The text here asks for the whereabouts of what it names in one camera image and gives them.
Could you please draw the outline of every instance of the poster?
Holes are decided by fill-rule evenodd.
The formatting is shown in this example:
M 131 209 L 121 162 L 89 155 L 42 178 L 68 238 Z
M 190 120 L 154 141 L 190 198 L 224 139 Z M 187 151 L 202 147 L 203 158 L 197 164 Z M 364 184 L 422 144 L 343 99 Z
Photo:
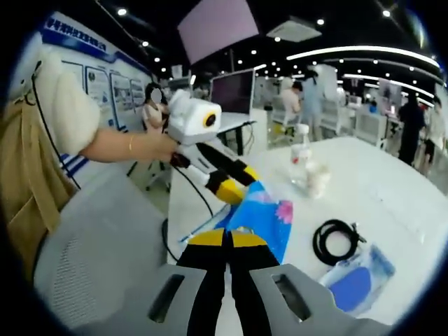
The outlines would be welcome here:
M 102 69 L 85 68 L 87 94 L 96 101 L 101 111 L 100 126 L 113 127 L 115 120 L 111 100 L 109 78 Z
M 73 73 L 78 80 L 78 82 L 83 86 L 83 89 L 85 90 L 84 86 L 84 77 L 83 77 L 83 65 L 77 64 L 73 62 L 68 61 L 62 61 L 63 67 L 67 70 Z
M 131 82 L 127 77 L 111 73 L 113 101 L 120 126 L 126 126 L 135 116 Z
M 135 113 L 140 114 L 141 107 L 145 104 L 145 90 L 141 80 L 131 79 L 131 91 Z

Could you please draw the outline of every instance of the hand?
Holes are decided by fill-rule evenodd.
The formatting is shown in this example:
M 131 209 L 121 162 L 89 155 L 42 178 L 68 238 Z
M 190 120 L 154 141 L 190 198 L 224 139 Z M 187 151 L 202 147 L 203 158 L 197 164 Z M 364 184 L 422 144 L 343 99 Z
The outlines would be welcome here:
M 174 152 L 179 147 L 177 142 L 167 134 L 157 131 L 148 131 L 147 136 L 151 143 L 151 156 L 153 159 L 169 162 Z

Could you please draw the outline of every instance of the pink flower print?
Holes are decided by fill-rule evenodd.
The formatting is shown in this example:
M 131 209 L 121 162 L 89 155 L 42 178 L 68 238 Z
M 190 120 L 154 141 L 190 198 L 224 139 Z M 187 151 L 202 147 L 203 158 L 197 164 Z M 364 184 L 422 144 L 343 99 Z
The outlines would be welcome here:
M 255 191 L 255 192 L 251 193 L 250 195 L 248 195 L 247 200 L 259 202 L 262 204 L 274 203 L 272 198 L 265 191 Z
M 293 222 L 293 203 L 290 201 L 280 201 L 275 216 L 281 219 L 284 224 L 291 224 Z

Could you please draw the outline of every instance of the plastic bottle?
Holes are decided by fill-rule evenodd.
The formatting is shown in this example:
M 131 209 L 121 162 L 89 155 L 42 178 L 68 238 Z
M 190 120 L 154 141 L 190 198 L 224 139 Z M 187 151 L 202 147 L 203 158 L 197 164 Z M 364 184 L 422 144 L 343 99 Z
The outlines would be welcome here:
M 311 157 L 311 148 L 309 147 L 309 126 L 299 124 L 296 132 L 296 143 L 291 146 L 290 157 L 290 181 L 293 184 L 304 185 L 307 179 L 307 162 Z

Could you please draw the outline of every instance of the ceiling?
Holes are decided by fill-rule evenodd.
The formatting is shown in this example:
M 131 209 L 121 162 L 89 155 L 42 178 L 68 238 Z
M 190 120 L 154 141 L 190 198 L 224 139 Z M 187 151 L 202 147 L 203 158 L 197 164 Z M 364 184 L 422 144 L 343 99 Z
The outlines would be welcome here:
M 65 2 L 75 4 L 63 5 L 60 9 L 63 13 L 95 30 L 144 63 L 161 78 L 169 78 L 171 65 L 175 64 L 191 68 L 198 78 L 206 78 L 204 74 L 210 77 L 221 71 L 230 72 L 230 49 L 234 55 L 235 70 L 267 64 L 265 69 L 259 71 L 261 76 L 265 76 L 265 71 L 268 71 L 268 76 L 276 74 L 278 77 L 297 74 L 312 65 L 312 62 L 317 62 L 337 67 L 340 79 L 344 74 L 357 74 L 358 70 L 364 75 L 384 78 L 386 73 L 389 73 L 390 79 L 410 85 L 417 81 L 416 86 L 429 92 L 433 92 L 434 76 L 444 78 L 436 66 L 388 52 L 336 52 L 293 61 L 286 60 L 289 55 L 338 46 L 386 46 L 430 57 L 433 52 L 428 45 L 428 37 L 424 29 L 419 29 L 418 24 L 411 20 L 408 10 L 401 5 L 402 1 L 247 0 L 260 34 L 220 50 L 193 65 L 188 62 L 177 26 L 200 0 L 98 1 L 102 9 L 108 11 L 111 16 L 106 15 L 93 0 L 89 10 L 85 6 L 77 7 L 75 1 Z M 125 8 L 127 14 L 119 16 L 117 11 L 120 8 Z M 389 10 L 391 16 L 384 17 L 383 10 Z M 322 35 L 301 43 L 276 42 L 266 36 L 290 15 L 313 25 Z M 324 25 L 317 25 L 318 19 L 323 19 Z M 143 41 L 149 42 L 149 46 L 141 46 Z M 155 62 L 156 57 L 160 59 L 159 62 Z M 343 64 L 338 62 L 340 58 L 345 59 Z

